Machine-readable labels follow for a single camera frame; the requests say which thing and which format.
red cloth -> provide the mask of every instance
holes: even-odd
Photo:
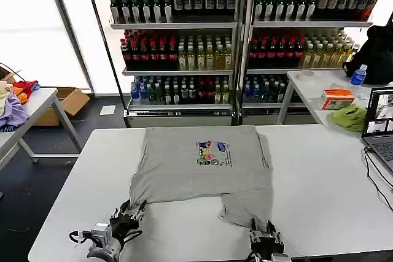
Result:
[[[12,85],[15,87],[19,87],[23,89],[23,93],[26,93],[27,98],[30,97],[31,93],[33,92],[31,89],[35,84],[37,84],[38,81],[32,81],[32,82],[25,82],[25,81],[19,81],[19,82],[14,82]]]

black backpack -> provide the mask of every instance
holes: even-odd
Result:
[[[348,77],[367,65],[366,84],[384,85],[393,81],[393,26],[372,26],[367,31],[368,40],[352,61],[343,63]]]

gray t-shirt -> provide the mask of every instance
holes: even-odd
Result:
[[[255,217],[262,229],[273,202],[270,162],[255,126],[147,128],[131,205],[222,195],[225,218],[249,227]]]

white table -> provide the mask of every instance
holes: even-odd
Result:
[[[270,145],[272,221],[284,235],[288,254],[393,249],[393,214],[366,178],[360,140],[322,125],[257,129]],[[91,134],[29,253],[30,262],[76,262],[86,256],[89,243],[75,245],[68,234],[107,222],[129,198],[143,138],[144,129],[97,129]],[[374,172],[372,177],[389,193]],[[149,204],[143,234],[124,249],[121,262],[245,259],[250,251],[247,229],[220,218],[221,208],[220,198]]]
[[[61,103],[56,97],[58,90],[56,88],[40,88],[34,91],[23,108],[26,110],[30,118],[25,124],[21,125],[14,132],[0,133],[0,170],[6,166],[9,160],[16,154],[19,148],[23,148],[30,156],[33,163],[39,158],[77,158],[79,155],[38,155],[28,147],[22,136],[34,125],[34,123],[45,113],[51,106],[55,110],[61,124],[69,133],[78,152],[82,151],[82,145],[79,142],[77,133],[72,127]]]
[[[356,97],[355,103],[358,106],[367,107],[371,89],[376,87],[376,85],[362,85],[361,87],[355,87],[350,83],[349,78],[342,69],[312,72],[314,73],[314,78],[310,81],[299,80],[298,75],[300,75],[300,71],[289,71],[287,73],[289,83],[277,118],[278,125],[281,125],[284,122],[290,98],[292,97],[294,90],[302,99],[303,103],[318,124],[330,126],[334,129],[336,128],[335,124],[330,121],[329,115],[335,110],[321,109],[322,92],[331,88],[332,84],[336,84],[351,90]]]

laptop screen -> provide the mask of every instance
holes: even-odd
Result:
[[[366,114],[364,136],[393,134],[393,87],[373,88]]]

